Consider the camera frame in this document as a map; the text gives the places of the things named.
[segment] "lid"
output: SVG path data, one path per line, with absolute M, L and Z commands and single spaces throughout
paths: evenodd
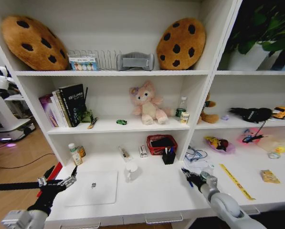
M 126 165 L 127 171 L 135 172 L 138 169 L 138 166 L 135 162 L 128 162 Z
M 74 144 L 74 143 L 70 143 L 70 144 L 68 145 L 68 147 L 69 147 L 69 149 L 74 149 L 74 148 L 75 148 L 75 144 Z

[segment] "book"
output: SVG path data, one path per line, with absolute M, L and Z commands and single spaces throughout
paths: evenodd
M 54 115 L 52 113 L 52 110 L 50 108 L 50 104 L 52 103 L 50 97 L 52 96 L 52 94 L 46 94 L 42 97 L 39 98 L 39 101 L 41 102 L 42 108 L 45 111 L 46 116 L 49 119 L 49 122 L 51 124 L 52 127 L 58 127 L 58 124 L 54 118 Z
M 49 106 L 50 106 L 51 111 L 52 111 L 52 113 L 53 113 L 53 116 L 54 116 L 54 118 L 55 118 L 55 120 L 56 120 L 56 122 L 57 122 L 57 125 L 58 125 L 59 127 L 65 127 L 65 125 L 64 125 L 64 123 L 63 123 L 63 120 L 62 120 L 61 113 L 60 113 L 60 111 L 59 111 L 58 108 L 57 108 L 57 104 L 56 104 L 56 102 L 55 102 L 54 96 L 52 95 L 52 96 L 50 97 L 50 99 L 51 99 L 52 103 L 50 103 Z
M 59 90 L 71 126 L 76 127 L 80 123 L 80 113 L 86 109 L 83 84 L 60 87 Z
M 66 120 L 66 117 L 65 117 L 65 115 L 67 115 L 67 112 L 65 112 L 65 113 L 63 112 L 61 103 L 60 103 L 60 101 L 59 101 L 59 99 L 58 99 L 58 97 L 57 97 L 57 94 L 60 94 L 60 90 L 53 91 L 52 94 L 53 94 L 54 100 L 55 100 L 55 102 L 56 102 L 57 109 L 58 109 L 58 111 L 59 111 L 60 114 L 61 114 L 61 118 L 62 118 L 64 127 L 69 127 L 69 125 L 68 125 L 68 123 L 67 123 L 67 120 Z
M 66 111 L 66 107 L 64 106 L 64 103 L 63 103 L 63 98 L 61 97 L 61 93 L 60 93 L 60 90 L 58 90 L 58 92 L 56 92 L 56 97 L 61 105 L 61 109 L 62 109 L 62 112 L 64 114 L 64 117 L 65 117 L 65 120 L 66 120 L 66 123 L 67 123 L 67 126 L 68 127 L 72 127 L 71 126 L 71 122 L 70 122 L 70 119 L 68 117 L 68 114 L 67 114 L 67 111 Z

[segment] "brown teddy bear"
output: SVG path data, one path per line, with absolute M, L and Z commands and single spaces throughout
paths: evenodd
M 205 29 L 195 18 L 170 25 L 162 35 L 157 56 L 161 69 L 186 70 L 200 58 L 206 41 Z
M 200 118 L 198 120 L 198 123 L 200 123 L 202 120 L 207 122 L 207 123 L 216 123 L 219 120 L 219 116 L 217 114 L 211 115 L 211 114 L 206 114 L 204 112 L 205 107 L 214 107 L 216 105 L 216 103 L 214 101 L 210 101 L 209 98 L 210 98 L 210 93 L 208 93 L 208 95 L 207 95 L 207 98 L 206 98 L 204 107 L 201 111 L 201 115 L 200 115 Z
M 3 20 L 1 29 L 10 51 L 34 70 L 68 68 L 68 56 L 62 42 L 36 19 L 9 16 Z

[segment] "dish rack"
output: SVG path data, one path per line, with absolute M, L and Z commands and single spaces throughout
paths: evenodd
M 121 54 L 120 50 L 68 50 L 69 57 L 94 57 L 98 65 L 98 70 L 116 70 L 116 59 L 118 54 Z

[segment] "wooden floor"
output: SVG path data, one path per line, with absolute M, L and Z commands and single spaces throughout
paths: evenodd
M 25 139 L 0 148 L 0 167 L 25 165 L 42 155 L 52 153 L 39 127 Z M 57 164 L 54 155 L 48 155 L 31 165 L 16 169 L 0 169 L 0 183 L 36 181 L 51 166 Z M 0 191 L 0 221 L 11 210 L 26 209 L 36 201 L 38 190 Z M 171 224 L 149 226 L 130 224 L 102 227 L 104 229 L 172 229 Z

